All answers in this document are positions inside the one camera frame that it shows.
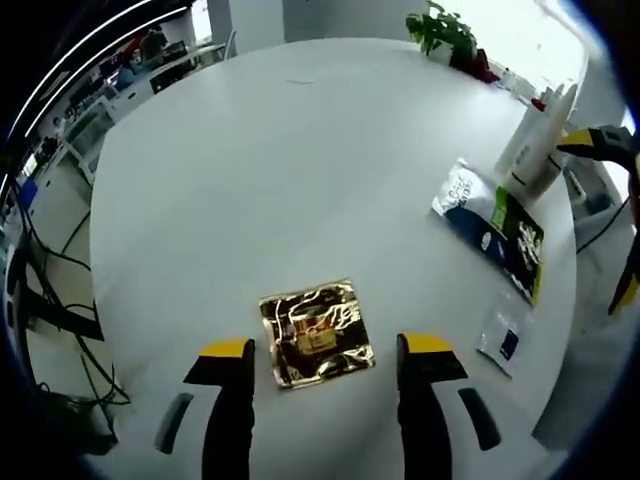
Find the table surface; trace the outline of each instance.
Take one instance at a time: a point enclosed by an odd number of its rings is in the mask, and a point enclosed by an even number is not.
[[[240,56],[132,112],[102,151],[91,263],[107,346],[134,405],[156,390],[189,391],[181,381],[204,345],[252,337],[252,471],[328,478],[395,417],[395,339],[409,330],[449,340],[470,376],[513,399],[533,429],[575,302],[566,186],[557,181],[530,209],[545,229],[545,267],[513,379],[474,346],[500,292],[516,291],[430,211],[456,159],[489,170],[523,113],[508,93],[414,45],[365,39]],[[376,366],[279,391],[258,299],[344,277]]]

